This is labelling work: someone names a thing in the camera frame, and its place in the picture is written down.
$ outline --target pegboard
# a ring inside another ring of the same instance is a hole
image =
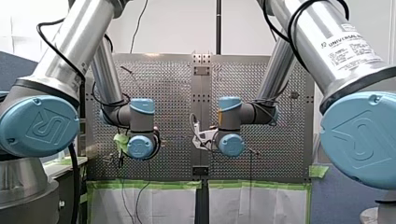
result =
[[[133,97],[148,97],[155,101],[155,125],[159,127],[163,148],[150,161],[151,179],[159,181],[192,180],[193,150],[189,124],[193,60],[191,55],[130,55],[115,54],[122,91]],[[212,56],[211,112],[202,119],[216,124],[218,99],[224,95],[238,95],[253,100],[269,61],[269,57]],[[120,67],[124,66],[129,73]],[[297,67],[285,93],[280,97],[279,121],[276,127],[248,125],[242,128],[247,146],[260,151],[260,158],[252,158],[248,151],[238,159],[220,154],[213,160],[208,154],[212,179],[262,179],[305,182],[312,148],[313,81],[301,67]],[[91,88],[86,88],[87,96]],[[299,98],[290,99],[297,91]],[[148,165],[144,161],[124,160],[118,168],[118,151],[113,142],[117,128],[106,125],[99,115],[99,104],[87,98],[87,154],[90,158],[88,178],[148,179]]]
[[[244,102],[256,99],[268,57],[212,57],[211,124],[217,125],[221,96],[239,96]],[[291,98],[291,93],[298,95]],[[251,150],[237,159],[221,154],[210,157],[210,179],[259,179],[306,182],[312,151],[314,82],[298,64],[288,87],[277,99],[279,117],[275,127],[243,125],[241,136]]]

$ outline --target robotic arm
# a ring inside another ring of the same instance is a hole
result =
[[[265,8],[289,39],[277,41],[256,104],[243,104],[237,97],[219,100],[216,146],[225,155],[238,156],[244,149],[241,124],[276,120],[271,100],[286,85],[297,56],[324,94],[320,137],[332,163],[365,185],[396,189],[396,174],[390,172],[396,168],[396,94],[363,90],[395,77],[396,67],[377,56],[330,1],[268,0]]]
[[[104,34],[127,0],[80,0],[54,39],[69,63],[48,49],[29,77],[19,78],[0,104],[0,154],[45,157],[70,145],[78,133],[78,88],[92,60],[103,100],[102,114],[111,125],[131,129],[128,155],[143,160],[158,144],[154,102],[122,98],[120,83]]]

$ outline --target wire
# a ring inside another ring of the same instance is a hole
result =
[[[64,21],[64,18],[63,18],[63,19],[60,19],[60,20],[58,20],[58,21],[40,22],[40,23],[37,25],[37,27],[36,27],[37,32],[38,32],[38,34],[41,36],[41,38],[44,40],[44,42],[46,42],[47,45],[48,45],[51,49],[53,49],[53,51],[55,51],[55,53],[58,54],[59,57],[61,57],[70,67],[73,68],[73,70],[76,71],[77,75],[81,78],[81,81],[82,81],[82,82],[85,82],[84,74],[83,74],[81,71],[79,71],[79,69],[78,69],[72,62],[70,62],[70,60],[68,60],[68,59],[67,59],[67,58],[66,58],[55,46],[53,46],[53,45],[48,41],[48,39],[47,39],[46,36],[43,34],[43,32],[41,31],[41,27],[42,27],[42,26],[56,25],[56,24],[61,23],[61,22],[63,22],[63,21]]]
[[[273,38],[274,38],[275,42],[276,42],[276,36],[275,36],[275,33],[274,33],[274,31],[273,31],[272,29],[270,29],[270,31],[271,31],[271,34],[272,34],[272,36],[273,36]]]
[[[143,190],[144,190],[146,187],[148,187],[150,183],[151,183],[151,169],[150,169],[149,161],[148,161],[148,183],[147,183],[147,184],[145,185],[145,187],[143,187],[143,188],[139,191],[139,193],[137,194],[136,207],[135,207],[135,210],[134,210],[135,213],[136,213],[137,220],[139,221],[140,224],[143,224],[143,223],[142,223],[142,220],[140,220],[139,213],[137,212],[137,208],[138,208],[138,205],[139,205],[139,199],[140,199],[140,195],[141,195],[141,193],[143,192]]]
[[[70,159],[73,167],[73,211],[71,223],[76,224],[78,219],[78,206],[79,206],[79,171],[78,160],[73,143],[69,145]]]
[[[268,125],[269,126],[273,126],[273,127],[275,127],[276,125],[277,125],[277,121],[276,121],[276,119],[274,118],[274,116],[270,113],[270,112],[268,112],[266,109],[264,109],[262,106],[260,106],[259,104],[256,104],[256,103],[251,103],[253,106],[257,106],[262,112],[264,112],[266,115],[268,115],[270,118],[271,118],[271,121],[272,121],[272,123],[269,123]]]
[[[149,3],[149,0],[146,0],[145,5],[143,6],[142,12],[140,13],[139,19],[137,20],[136,30],[134,30],[134,36],[132,37],[131,50],[129,53],[132,53],[132,51],[134,50],[134,39],[136,38],[137,32],[139,31],[140,21],[142,20],[143,14],[146,11],[148,3]]]
[[[93,82],[93,85],[92,85],[92,97],[93,97],[93,99],[94,99],[97,103],[99,103],[100,105],[118,107],[118,106],[128,105],[128,102],[130,102],[130,100],[131,100],[131,97],[130,97],[128,94],[122,93],[122,95],[125,96],[125,97],[128,99],[127,101],[125,101],[125,99],[123,99],[122,102],[118,102],[118,103],[115,103],[115,104],[106,104],[106,103],[103,103],[102,101],[100,101],[100,100],[97,98],[97,96],[96,96],[96,94],[95,94],[95,86],[96,86],[96,82]]]
[[[110,37],[109,37],[107,34],[105,34],[105,39],[106,39],[106,40],[108,41],[108,43],[110,44],[111,52],[113,52],[113,50],[114,50],[113,42],[111,41]]]
[[[124,196],[124,183],[125,183],[125,179],[122,179],[122,186],[121,186],[121,188],[122,188],[122,190],[121,190],[122,201],[123,201],[124,208],[125,208],[126,212],[128,213],[129,217],[131,218],[132,223],[134,224],[134,217],[132,216],[132,214],[131,214],[131,212],[129,211],[128,206],[126,205],[126,202],[125,202],[125,196]]]
[[[286,85],[282,88],[282,90],[280,90],[275,96],[271,97],[271,98],[264,98],[264,99],[255,99],[253,100],[253,103],[274,103],[277,104],[278,101],[276,100],[281,94],[283,94],[283,92],[285,92],[285,89],[289,86],[289,81],[286,83]]]
[[[271,23],[270,18],[268,17],[268,13],[267,13],[267,1],[266,0],[264,0],[262,3],[262,12],[264,13],[265,21],[267,22],[268,26],[270,27],[270,30],[275,32],[280,38],[289,42],[288,38],[285,37],[280,31],[278,31],[276,29],[276,27]]]

